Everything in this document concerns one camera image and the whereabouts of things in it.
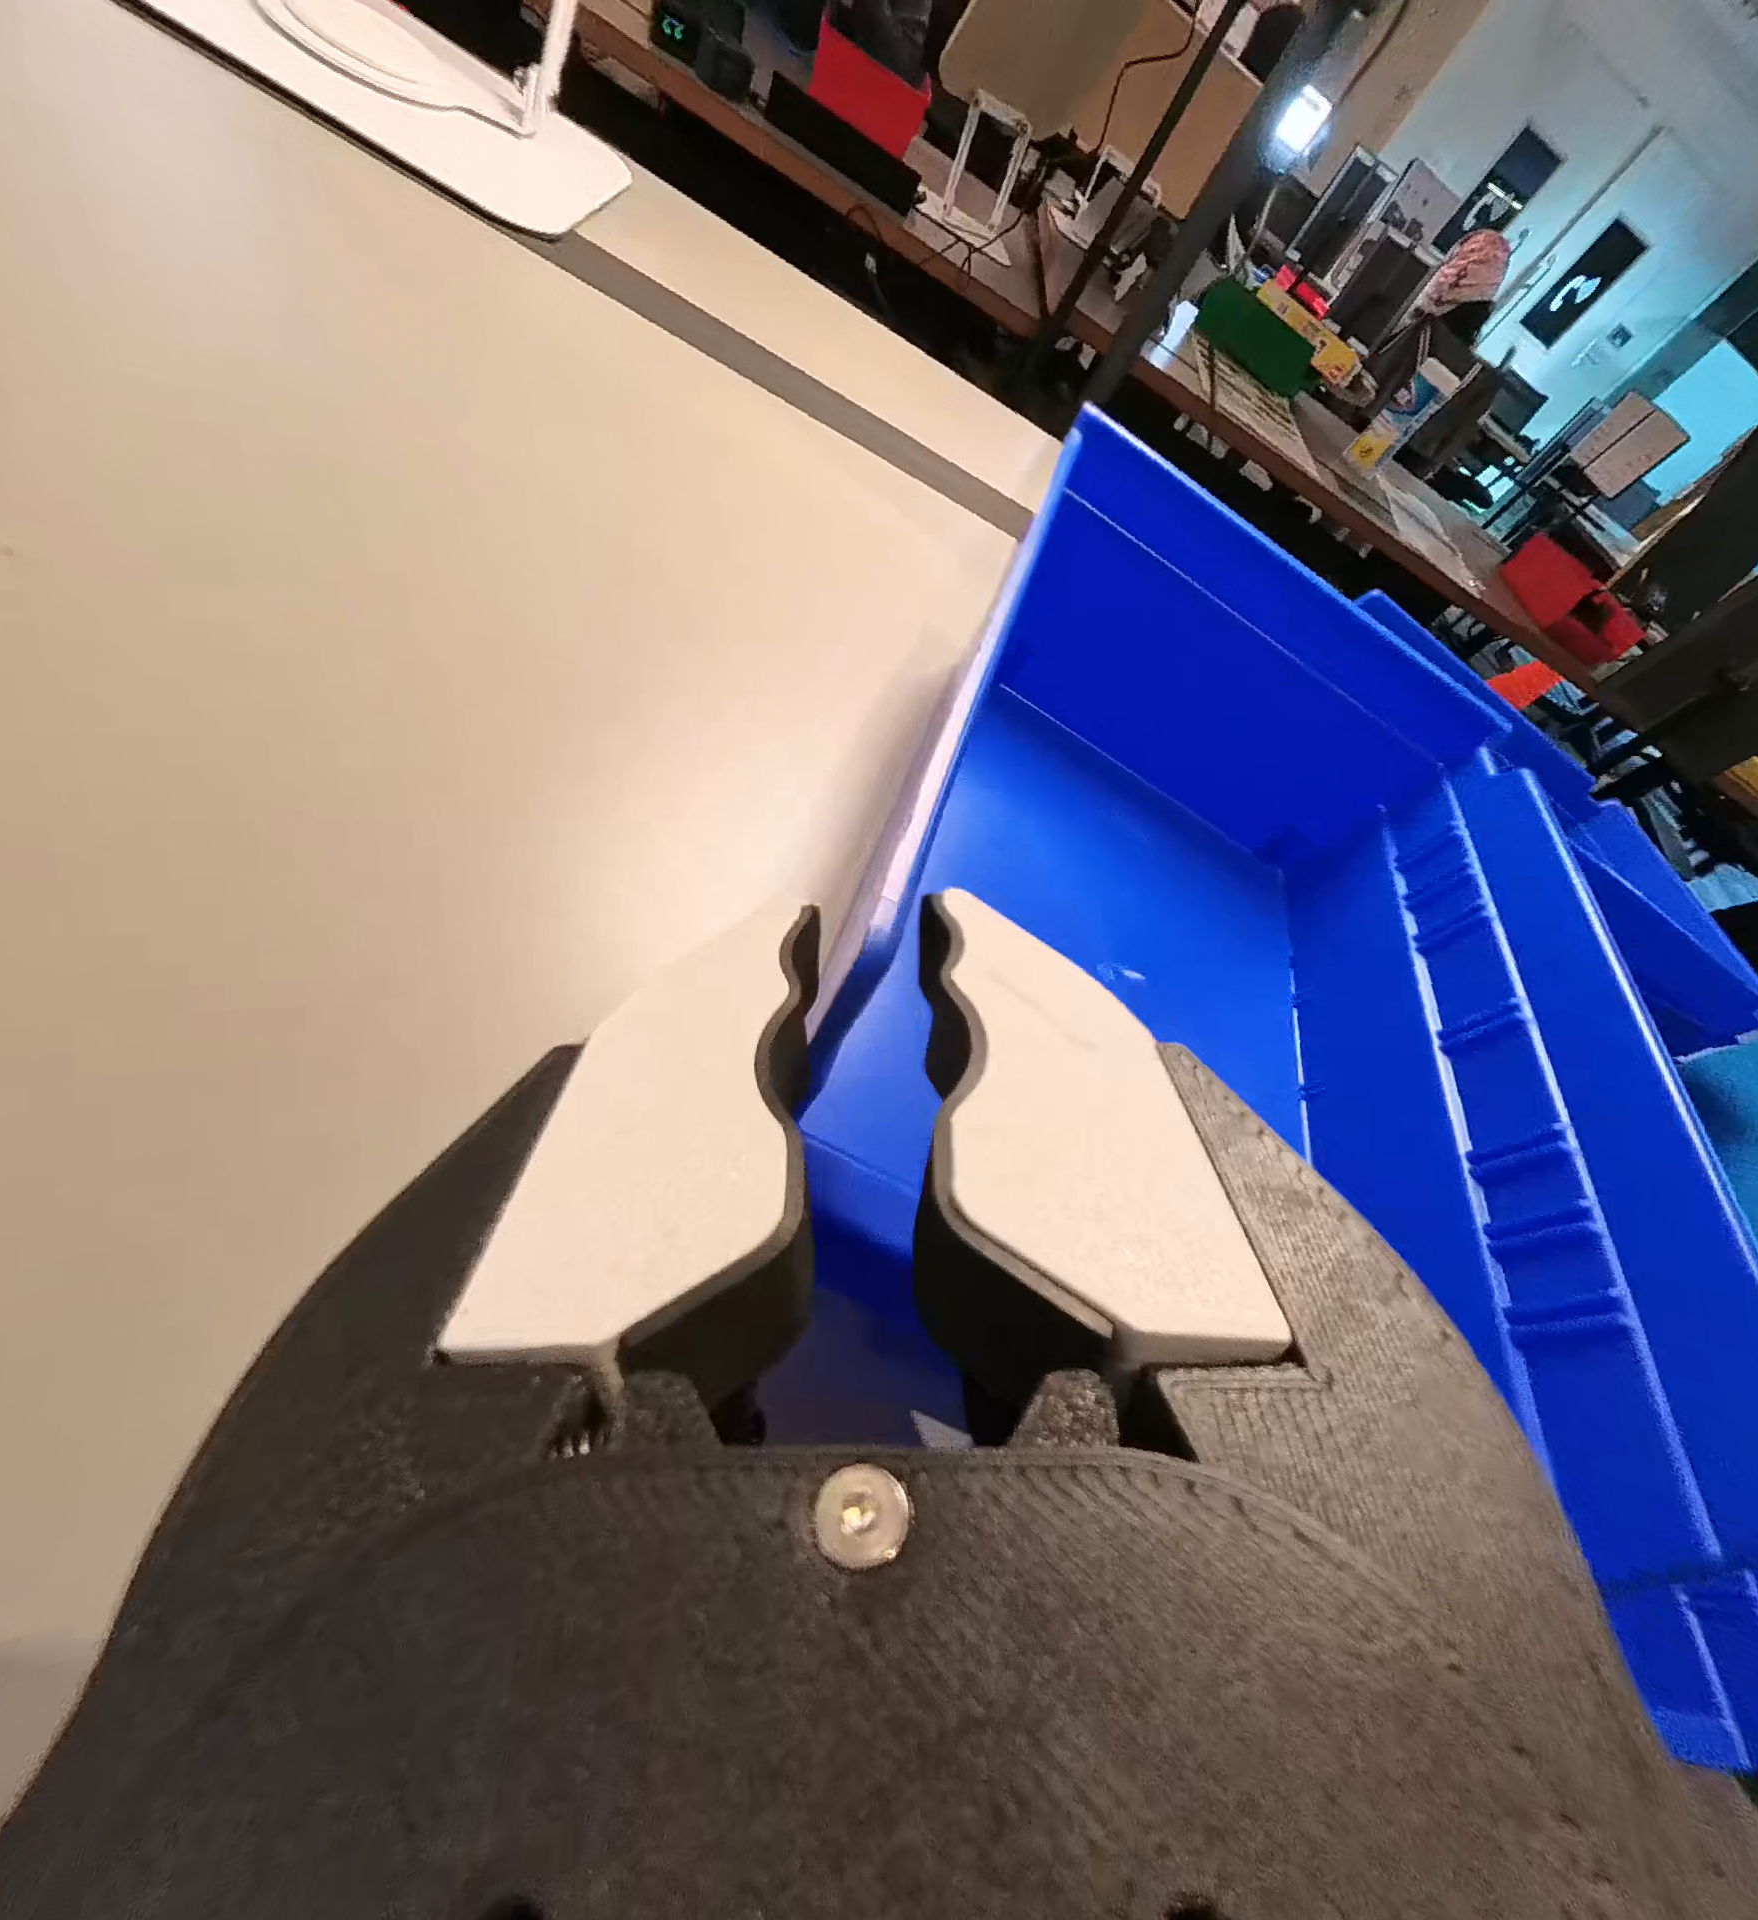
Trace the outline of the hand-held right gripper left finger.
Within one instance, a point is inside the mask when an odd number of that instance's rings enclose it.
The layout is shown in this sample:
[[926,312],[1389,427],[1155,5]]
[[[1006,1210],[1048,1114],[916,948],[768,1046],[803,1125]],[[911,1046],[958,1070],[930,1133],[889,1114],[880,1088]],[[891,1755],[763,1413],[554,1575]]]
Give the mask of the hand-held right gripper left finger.
[[749,1381],[811,1316],[794,1121],[815,904],[764,904],[586,1037],[438,1335],[456,1365]]

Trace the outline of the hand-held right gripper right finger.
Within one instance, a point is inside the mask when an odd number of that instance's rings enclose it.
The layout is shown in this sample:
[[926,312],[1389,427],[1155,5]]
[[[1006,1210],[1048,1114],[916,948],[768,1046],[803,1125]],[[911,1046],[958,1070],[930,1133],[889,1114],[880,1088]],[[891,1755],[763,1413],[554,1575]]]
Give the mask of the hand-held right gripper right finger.
[[973,1381],[1271,1365],[1294,1331],[1144,1021],[963,890],[922,901],[940,1098],[916,1303]]

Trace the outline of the green box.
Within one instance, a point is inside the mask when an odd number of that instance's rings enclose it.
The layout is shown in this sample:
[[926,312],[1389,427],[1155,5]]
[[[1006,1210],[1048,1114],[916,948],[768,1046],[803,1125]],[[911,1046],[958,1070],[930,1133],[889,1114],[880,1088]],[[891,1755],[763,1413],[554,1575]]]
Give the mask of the green box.
[[1237,278],[1215,278],[1197,297],[1193,332],[1280,399],[1329,389],[1330,376],[1318,365],[1327,339],[1320,319],[1287,294],[1277,300]]

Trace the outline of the red plastic crate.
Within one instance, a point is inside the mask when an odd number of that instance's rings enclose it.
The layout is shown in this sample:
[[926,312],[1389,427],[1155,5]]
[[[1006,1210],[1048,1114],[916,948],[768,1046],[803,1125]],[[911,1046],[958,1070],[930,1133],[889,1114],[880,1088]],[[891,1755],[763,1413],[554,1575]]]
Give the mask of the red plastic crate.
[[823,5],[809,95],[885,155],[905,160],[935,98],[930,33],[930,5]]

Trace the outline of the white stand base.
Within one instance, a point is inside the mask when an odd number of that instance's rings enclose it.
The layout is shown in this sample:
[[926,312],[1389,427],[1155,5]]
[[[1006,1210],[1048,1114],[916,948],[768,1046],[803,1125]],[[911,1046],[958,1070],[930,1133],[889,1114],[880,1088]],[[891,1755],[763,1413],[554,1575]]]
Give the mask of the white stand base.
[[407,5],[137,3],[159,25],[358,139],[468,211],[561,238],[631,185],[558,106],[578,5],[547,5],[530,58],[498,68]]

